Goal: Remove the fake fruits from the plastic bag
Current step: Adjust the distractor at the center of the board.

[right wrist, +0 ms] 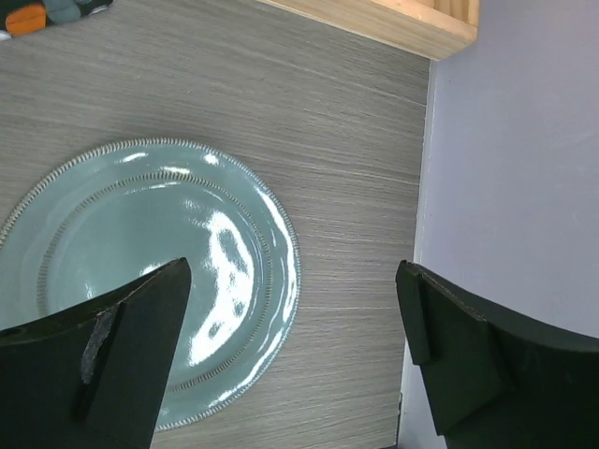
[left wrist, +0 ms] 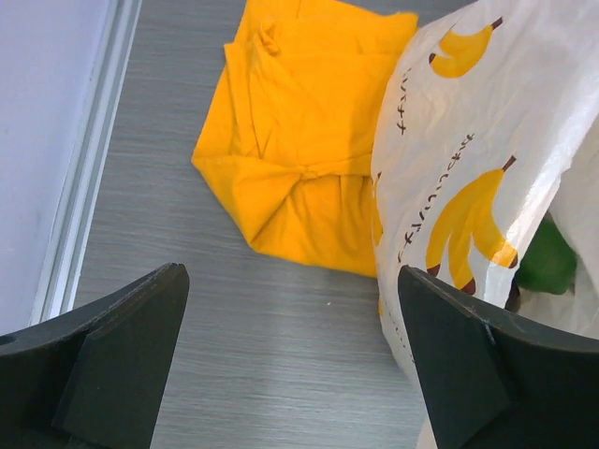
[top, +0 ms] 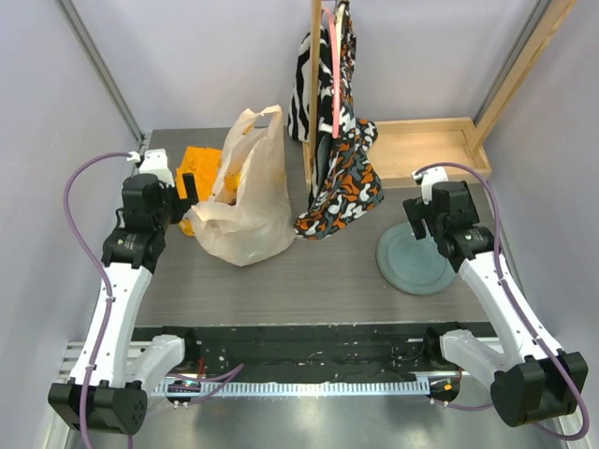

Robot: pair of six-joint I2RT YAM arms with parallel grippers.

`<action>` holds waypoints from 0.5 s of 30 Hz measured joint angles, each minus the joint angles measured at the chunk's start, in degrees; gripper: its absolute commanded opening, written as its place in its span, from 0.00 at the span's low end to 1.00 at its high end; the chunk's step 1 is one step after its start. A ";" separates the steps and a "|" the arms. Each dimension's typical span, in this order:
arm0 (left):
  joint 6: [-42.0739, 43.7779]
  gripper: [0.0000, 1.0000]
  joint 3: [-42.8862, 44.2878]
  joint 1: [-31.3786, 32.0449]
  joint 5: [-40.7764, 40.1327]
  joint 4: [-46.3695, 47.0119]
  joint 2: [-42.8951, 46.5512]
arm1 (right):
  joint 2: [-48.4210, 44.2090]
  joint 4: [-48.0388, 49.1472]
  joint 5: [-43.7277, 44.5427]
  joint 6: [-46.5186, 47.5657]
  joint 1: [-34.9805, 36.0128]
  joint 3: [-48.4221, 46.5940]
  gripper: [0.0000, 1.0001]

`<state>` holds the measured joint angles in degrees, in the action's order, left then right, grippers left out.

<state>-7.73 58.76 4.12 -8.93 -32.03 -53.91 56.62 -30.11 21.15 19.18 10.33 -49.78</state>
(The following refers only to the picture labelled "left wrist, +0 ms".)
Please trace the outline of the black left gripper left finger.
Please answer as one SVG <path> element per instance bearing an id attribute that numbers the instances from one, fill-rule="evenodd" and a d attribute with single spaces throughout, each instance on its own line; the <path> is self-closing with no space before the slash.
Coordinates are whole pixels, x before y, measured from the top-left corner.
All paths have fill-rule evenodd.
<path id="1" fill-rule="evenodd" d="M 2 447 L 150 447 L 188 293 L 170 263 L 3 335 Z"/>

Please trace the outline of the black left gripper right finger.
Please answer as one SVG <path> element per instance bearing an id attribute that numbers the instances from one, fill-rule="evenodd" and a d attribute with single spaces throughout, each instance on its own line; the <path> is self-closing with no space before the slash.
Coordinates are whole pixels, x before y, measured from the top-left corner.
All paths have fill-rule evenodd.
<path id="1" fill-rule="evenodd" d="M 440 448 L 595 448 L 598 342 L 498 308 L 418 268 L 402 317 Z"/>

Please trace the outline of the green fake fruit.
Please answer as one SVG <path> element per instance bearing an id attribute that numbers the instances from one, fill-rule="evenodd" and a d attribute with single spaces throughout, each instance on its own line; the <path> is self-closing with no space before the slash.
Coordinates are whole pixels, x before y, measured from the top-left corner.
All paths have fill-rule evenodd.
<path id="1" fill-rule="evenodd" d="M 564 295 L 573 285 L 577 255 L 556 224 L 544 217 L 522 257 L 516 272 L 518 288 L 532 292 Z"/>

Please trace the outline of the banana print plastic bag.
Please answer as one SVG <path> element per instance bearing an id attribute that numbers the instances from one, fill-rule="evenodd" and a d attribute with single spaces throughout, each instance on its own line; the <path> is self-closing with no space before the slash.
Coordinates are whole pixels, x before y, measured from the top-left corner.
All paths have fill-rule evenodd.
<path id="1" fill-rule="evenodd" d="M 597 3 L 477 1 L 419 30 L 387 85 L 372 175 L 382 331 L 422 397 L 404 266 L 598 342 Z M 560 296 L 515 284 L 544 217 L 577 255 Z"/>

